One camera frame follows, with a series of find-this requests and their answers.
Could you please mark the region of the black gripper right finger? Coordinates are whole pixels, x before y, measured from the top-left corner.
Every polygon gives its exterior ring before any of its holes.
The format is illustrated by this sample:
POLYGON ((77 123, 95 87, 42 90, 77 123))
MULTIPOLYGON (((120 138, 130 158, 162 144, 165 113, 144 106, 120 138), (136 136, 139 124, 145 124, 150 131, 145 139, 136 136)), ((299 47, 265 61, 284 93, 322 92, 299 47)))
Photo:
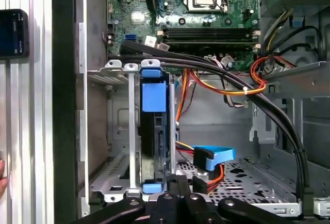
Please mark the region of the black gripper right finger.
POLYGON ((179 176, 179 194, 183 197, 179 213, 185 223, 294 223, 235 198, 224 198, 211 207, 202 195, 191 192, 185 175, 179 176))

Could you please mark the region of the person's hand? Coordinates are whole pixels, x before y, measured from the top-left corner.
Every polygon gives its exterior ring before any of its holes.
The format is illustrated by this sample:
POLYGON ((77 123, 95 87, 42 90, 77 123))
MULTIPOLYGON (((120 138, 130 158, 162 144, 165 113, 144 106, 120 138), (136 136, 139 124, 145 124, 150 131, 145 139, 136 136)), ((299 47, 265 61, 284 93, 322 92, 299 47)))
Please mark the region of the person's hand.
POLYGON ((1 179, 0 179, 0 198, 2 198, 6 188, 7 188, 7 183, 8 180, 6 177, 3 176, 5 171, 5 162, 1 159, 0 160, 0 175, 1 175, 1 179))

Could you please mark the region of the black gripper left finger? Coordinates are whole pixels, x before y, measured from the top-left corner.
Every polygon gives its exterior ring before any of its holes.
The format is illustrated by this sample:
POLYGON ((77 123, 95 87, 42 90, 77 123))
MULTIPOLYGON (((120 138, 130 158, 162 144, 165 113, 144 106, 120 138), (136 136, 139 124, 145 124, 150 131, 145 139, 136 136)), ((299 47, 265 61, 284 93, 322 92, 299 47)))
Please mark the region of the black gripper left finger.
POLYGON ((73 223, 178 223, 178 176, 167 176, 167 192, 153 194, 145 202, 127 197, 119 202, 73 221, 73 223))

